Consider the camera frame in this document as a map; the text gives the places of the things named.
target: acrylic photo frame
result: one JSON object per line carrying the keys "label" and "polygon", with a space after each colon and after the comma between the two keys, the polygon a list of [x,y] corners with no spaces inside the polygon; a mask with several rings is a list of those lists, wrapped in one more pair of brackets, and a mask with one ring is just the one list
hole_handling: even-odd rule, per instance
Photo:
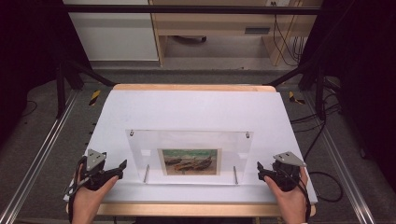
{"label": "acrylic photo frame", "polygon": [[236,185],[253,132],[126,130],[138,179],[146,184]]}

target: black metal pole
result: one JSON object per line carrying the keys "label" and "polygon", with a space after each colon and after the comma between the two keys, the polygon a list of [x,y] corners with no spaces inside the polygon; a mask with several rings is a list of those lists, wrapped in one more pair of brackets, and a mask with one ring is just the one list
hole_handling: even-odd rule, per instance
{"label": "black metal pole", "polygon": [[230,7],[230,6],[147,6],[147,5],[64,5],[37,6],[37,9],[86,13],[188,13],[188,14],[270,14],[325,15],[340,9],[321,7]]}

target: gray floor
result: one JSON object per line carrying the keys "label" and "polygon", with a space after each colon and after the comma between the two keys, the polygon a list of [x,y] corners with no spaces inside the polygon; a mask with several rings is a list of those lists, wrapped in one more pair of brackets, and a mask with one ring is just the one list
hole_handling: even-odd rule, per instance
{"label": "gray floor", "polygon": [[[194,40],[170,39],[163,67],[145,66],[138,71],[126,69],[100,70],[105,77],[122,83],[242,83],[262,84],[291,69],[281,64],[273,67],[263,49],[259,38],[250,37],[211,37],[206,43]],[[66,124],[56,139],[51,153],[41,168],[30,193],[27,195],[18,218],[67,219],[64,211],[62,191],[69,183],[75,169],[75,163],[83,154],[86,143],[90,141],[90,132],[98,120],[106,96],[111,90],[89,78],[78,93],[77,101],[70,112]],[[309,101],[310,91],[299,92],[295,86],[298,77],[288,81],[278,90],[284,99],[290,120],[312,114],[308,104],[300,105],[290,102],[289,91],[297,99]],[[6,209],[13,194],[22,182],[30,164],[43,144],[56,116],[56,89],[51,81],[37,87],[29,93],[29,100],[37,103],[33,113],[22,117],[14,133],[0,150],[0,210]],[[92,93],[101,90],[94,106],[88,105]],[[336,104],[335,97],[328,99],[327,106]],[[29,103],[25,112],[34,108]],[[307,151],[318,128],[298,132],[317,126],[315,119],[293,125],[297,132],[296,139],[303,154]],[[396,195],[378,170],[375,162],[363,160],[359,145],[355,141],[346,119],[335,112],[328,116],[327,131],[344,158],[347,168],[352,173],[359,191],[367,203],[376,223],[396,223]],[[321,171],[339,179],[336,168],[329,156],[328,144],[321,136],[307,158],[308,171]],[[336,198],[337,186],[327,177],[311,176],[314,187],[325,198]],[[356,211],[350,202],[351,196],[344,195],[338,203],[319,200],[317,213],[311,223],[360,223]],[[132,217],[120,217],[119,220],[132,222]],[[277,223],[276,218],[262,218],[262,223]]]}

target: metal track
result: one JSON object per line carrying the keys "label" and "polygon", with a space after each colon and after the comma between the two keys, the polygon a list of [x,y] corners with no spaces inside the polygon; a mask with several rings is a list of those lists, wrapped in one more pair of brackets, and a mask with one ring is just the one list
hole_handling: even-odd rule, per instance
{"label": "metal track", "polygon": [[11,201],[8,203],[7,208],[1,214],[1,224],[13,223],[15,218],[17,217],[17,214],[20,212],[21,207],[26,200],[26,197],[32,189],[32,186],[35,183],[35,180],[37,179],[38,174],[40,173],[40,170],[44,165],[44,162],[50,154],[52,147],[60,131],[62,130],[64,123],[73,108],[74,103],[76,102],[77,96],[78,91],[71,91],[71,94],[66,102],[66,110],[59,119],[55,120],[51,130],[49,131],[49,134],[46,137],[46,140],[44,141],[37,155],[35,156],[35,160],[32,162],[32,165],[30,166],[28,172],[20,183],[20,186],[18,187]]}
{"label": "metal track", "polygon": [[[312,94],[307,94],[306,92],[304,92],[303,95],[311,111],[313,113],[316,113],[314,109],[314,99],[312,98]],[[323,129],[322,140],[323,143],[326,145],[326,148],[328,149],[335,171],[340,178],[341,184],[344,187],[346,195],[348,196],[359,221],[362,224],[375,224],[373,215],[371,214],[370,209],[366,204],[366,201],[364,201],[361,195],[361,191],[356,185],[355,180],[353,179],[351,173],[349,172],[349,169],[344,163],[344,160],[340,155],[336,144],[332,140],[332,136],[330,135],[329,130],[326,127],[324,127]]]}

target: person's right hand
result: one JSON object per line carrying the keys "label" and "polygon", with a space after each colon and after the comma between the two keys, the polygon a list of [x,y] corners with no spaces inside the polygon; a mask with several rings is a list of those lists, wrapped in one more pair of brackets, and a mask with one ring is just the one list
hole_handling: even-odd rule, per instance
{"label": "person's right hand", "polygon": [[[306,175],[304,167],[300,167],[301,181],[306,186],[308,176]],[[276,184],[276,182],[269,176],[264,177],[270,190],[276,197],[277,204],[280,209],[280,214],[288,224],[305,223],[306,200],[301,190],[296,187],[291,191],[284,192]]]}

